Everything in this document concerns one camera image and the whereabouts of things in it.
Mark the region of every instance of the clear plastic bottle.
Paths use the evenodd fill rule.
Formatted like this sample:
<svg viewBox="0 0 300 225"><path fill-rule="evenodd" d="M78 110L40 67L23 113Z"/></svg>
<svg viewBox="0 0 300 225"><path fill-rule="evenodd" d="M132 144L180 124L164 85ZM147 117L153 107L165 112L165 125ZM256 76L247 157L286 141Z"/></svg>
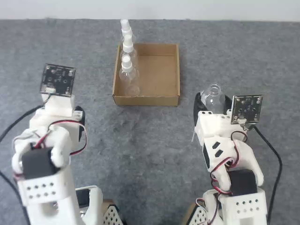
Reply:
<svg viewBox="0 0 300 225"><path fill-rule="evenodd" d="M224 113L225 95L217 83L210 85L210 87L201 94L201 101L206 108L214 114Z"/></svg>
<svg viewBox="0 0 300 225"><path fill-rule="evenodd" d="M123 47L123 41L124 41L124 36L125 35L131 35L132 36L132 41L133 41L133 43L135 43L136 38L135 38L135 35L132 33L131 26L130 26L129 21L127 19L121 19L121 31L122 31L121 47Z"/></svg>
<svg viewBox="0 0 300 225"><path fill-rule="evenodd" d="M138 96L140 94L139 71L132 65L129 55L122 57L122 68L119 71L125 95Z"/></svg>
<svg viewBox="0 0 300 225"><path fill-rule="evenodd" d="M124 55L129 55L134 67L138 68L138 58L137 58L137 51L133 46L132 36L127 34L124 37L123 42L123 50L121 51L121 57Z"/></svg>

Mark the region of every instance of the wire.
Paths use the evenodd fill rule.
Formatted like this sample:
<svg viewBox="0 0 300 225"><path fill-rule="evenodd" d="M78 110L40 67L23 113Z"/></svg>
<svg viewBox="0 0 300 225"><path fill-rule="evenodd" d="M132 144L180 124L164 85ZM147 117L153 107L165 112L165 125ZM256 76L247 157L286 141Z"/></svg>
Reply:
<svg viewBox="0 0 300 225"><path fill-rule="evenodd" d="M10 124L1 134L0 136L0 143L2 142L2 140L4 139L4 137L9 133L9 131L21 120L23 120L26 116L34 113L37 109L42 108L45 103L48 102L49 98L51 97L51 94L48 96L48 98L46 99L46 101L43 102L42 105L38 105L37 107L28 110L26 113L24 113L21 117L19 117L16 121L14 121L12 124ZM5 174L0 170L0 176L3 178L3 180L12 188L12 190L14 191L16 197L18 198L19 202L21 205L23 205L22 200L21 200L21 196L17 190L17 188L15 187L15 185L9 180L9 178L7 176L5 176ZM26 219L26 223L30 225L30 221L28 218L28 214L26 211L26 208L22 206L22 210Z"/></svg>
<svg viewBox="0 0 300 225"><path fill-rule="evenodd" d="M202 207L202 205L200 205L198 202L203 202L205 204L205 200L203 198L196 198L195 202L196 202L196 205L199 207Z"/></svg>
<svg viewBox="0 0 300 225"><path fill-rule="evenodd" d="M50 131L48 131L41 139L36 143L35 146L33 146L34 149L39 149L41 147L41 144L45 141L46 137L50 134Z"/></svg>
<svg viewBox="0 0 300 225"><path fill-rule="evenodd" d="M242 131L236 130L236 131L233 131L233 132L231 133L230 139L233 141L233 144L234 144L234 150L235 150L235 152L236 152L236 160L235 160L234 163L231 164L230 168L236 167L236 165L237 165L237 164L239 163L239 161L240 161L240 153L239 153L238 147L236 146L236 143L235 143L235 141L234 141L234 139L233 139L233 134L235 134L235 133L243 134L243 135L245 136L245 138L246 138L246 139L244 140L244 142L246 142L246 141L248 140L248 135L247 135L246 133L242 132Z"/></svg>
<svg viewBox="0 0 300 225"><path fill-rule="evenodd" d="M73 156L73 155L76 155L76 154L82 152L85 149L85 147L87 146L87 143L88 143L88 133L86 132L85 126L81 122L76 121L76 120L58 120L58 121L55 121L55 122L51 123L48 126L48 130L50 129L50 126L52 126L54 124L60 124L60 123L77 123L79 126L81 126L84 129L84 134L85 134L85 144L84 144L84 146L81 149L77 150L77 151L71 152L70 155Z"/></svg>
<svg viewBox="0 0 300 225"><path fill-rule="evenodd" d="M215 214L214 216L212 217L211 221L209 221L207 223L207 225L212 225L212 223L214 222L215 218L216 218L216 215L217 215L217 212L218 212L218 209L219 209L219 204L218 204L218 198L219 198L220 194L218 194L217 196L215 196L215 199L216 199L216 210L215 210Z"/></svg>
<svg viewBox="0 0 300 225"><path fill-rule="evenodd" d="M279 170L278 170L278 174L277 174L277 177L276 177L276 180L275 180L275 183L274 183L274 187L273 187L273 190L272 190L272 196L271 196L270 204L269 204L269 213L268 213L268 216L267 216L267 222L268 222L268 224L270 224L273 205L274 205L274 200L275 200L275 195L276 195L276 190L277 190L278 183L279 183L281 173L282 173L282 160L281 160L281 157L280 157L279 153L275 150L275 148L271 145L271 143L263 136L263 134L259 131L257 126L254 126L254 130L267 143L267 145L270 147L270 149L276 155L276 157L278 159L278 162L279 162Z"/></svg>

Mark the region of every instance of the white wall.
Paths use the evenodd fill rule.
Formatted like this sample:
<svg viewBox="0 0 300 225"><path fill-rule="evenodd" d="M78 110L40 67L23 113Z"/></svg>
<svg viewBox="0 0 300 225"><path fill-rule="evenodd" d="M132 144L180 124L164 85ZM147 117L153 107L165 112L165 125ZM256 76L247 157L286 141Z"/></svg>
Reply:
<svg viewBox="0 0 300 225"><path fill-rule="evenodd" d="M0 0L0 19L46 17L300 21L300 0Z"/></svg>

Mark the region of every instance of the open cardboard box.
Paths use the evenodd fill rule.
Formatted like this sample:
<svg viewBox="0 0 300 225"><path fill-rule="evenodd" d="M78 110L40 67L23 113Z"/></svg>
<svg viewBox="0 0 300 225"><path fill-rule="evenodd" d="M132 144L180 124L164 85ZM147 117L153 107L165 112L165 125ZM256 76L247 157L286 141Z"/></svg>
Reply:
<svg viewBox="0 0 300 225"><path fill-rule="evenodd" d="M139 96L125 96L120 83L118 47L112 96L117 105L178 105L180 96L179 45L135 44L140 72Z"/></svg>

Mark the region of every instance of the bottle cap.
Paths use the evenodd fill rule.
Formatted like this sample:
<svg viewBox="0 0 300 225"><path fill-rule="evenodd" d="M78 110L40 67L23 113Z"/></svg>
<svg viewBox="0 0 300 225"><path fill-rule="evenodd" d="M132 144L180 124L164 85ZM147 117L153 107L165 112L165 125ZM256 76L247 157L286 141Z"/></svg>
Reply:
<svg viewBox="0 0 300 225"><path fill-rule="evenodd" d="M124 72L131 72L132 71L132 62L129 55L123 55L122 57L122 70Z"/></svg>
<svg viewBox="0 0 300 225"><path fill-rule="evenodd" d="M131 30L128 20L126 20L126 19L121 20L121 29L122 29L123 36L125 36L127 34L132 35L132 30Z"/></svg>
<svg viewBox="0 0 300 225"><path fill-rule="evenodd" d="M123 51L126 53L133 51L132 35L127 34L124 36Z"/></svg>

